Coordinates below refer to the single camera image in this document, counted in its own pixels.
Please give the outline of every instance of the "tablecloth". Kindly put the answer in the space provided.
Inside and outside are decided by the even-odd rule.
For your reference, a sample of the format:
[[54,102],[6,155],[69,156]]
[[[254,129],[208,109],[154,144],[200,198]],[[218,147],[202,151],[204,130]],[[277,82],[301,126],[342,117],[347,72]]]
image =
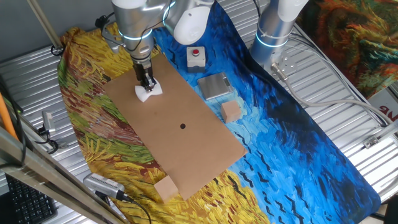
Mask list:
[[[116,24],[109,29],[117,33]],[[251,58],[218,3],[195,44],[206,48],[205,73],[187,73],[187,46],[168,31],[156,29],[154,35],[152,56],[164,54],[200,96],[198,78],[227,74],[234,92],[206,101],[220,119],[222,102],[235,99],[243,111],[226,126],[248,153],[187,201],[178,196],[161,203],[154,184],[166,174],[102,88],[132,69],[129,54],[122,49],[113,54],[99,30],[73,28],[62,37],[65,52],[58,67],[63,99],[91,171],[123,184],[153,223],[358,223],[378,209],[377,193]],[[137,206],[115,203],[130,221],[147,223]]]

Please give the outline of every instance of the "blue painted fabric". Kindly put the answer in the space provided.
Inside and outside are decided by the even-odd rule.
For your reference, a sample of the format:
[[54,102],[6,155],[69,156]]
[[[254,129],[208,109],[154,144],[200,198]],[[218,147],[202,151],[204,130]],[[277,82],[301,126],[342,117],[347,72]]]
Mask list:
[[243,187],[251,188],[271,223],[359,223],[378,210],[378,194],[305,110],[251,58],[218,3],[211,9],[204,36],[193,45],[206,49],[205,73],[187,72],[187,46],[166,29],[157,29],[154,35],[169,62],[200,96],[199,78],[227,74],[235,91],[205,102],[222,119],[221,104],[238,101],[243,115],[226,126],[248,153],[229,170],[239,176]]

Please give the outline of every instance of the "keyboard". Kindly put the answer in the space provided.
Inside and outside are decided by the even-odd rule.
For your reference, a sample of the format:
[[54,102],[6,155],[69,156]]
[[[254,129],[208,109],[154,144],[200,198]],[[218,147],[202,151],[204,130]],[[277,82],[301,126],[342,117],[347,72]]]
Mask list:
[[42,223],[57,214],[53,199],[8,175],[6,179],[18,224]]

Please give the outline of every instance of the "metal plate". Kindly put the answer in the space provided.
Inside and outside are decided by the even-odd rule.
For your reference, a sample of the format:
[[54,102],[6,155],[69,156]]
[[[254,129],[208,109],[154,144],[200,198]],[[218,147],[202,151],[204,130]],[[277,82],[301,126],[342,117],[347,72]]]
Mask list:
[[206,100],[234,91],[224,72],[200,78],[198,84]]

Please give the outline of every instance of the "orange pole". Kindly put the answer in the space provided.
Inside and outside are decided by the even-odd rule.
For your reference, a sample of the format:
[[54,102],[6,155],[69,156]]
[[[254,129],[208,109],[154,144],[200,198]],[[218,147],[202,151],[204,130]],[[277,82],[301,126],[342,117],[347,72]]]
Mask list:
[[4,102],[1,93],[0,93],[0,115],[8,133],[10,133],[10,135],[12,135],[14,138],[18,140],[17,133],[15,132],[14,126],[12,125],[10,114],[8,113],[6,103]]

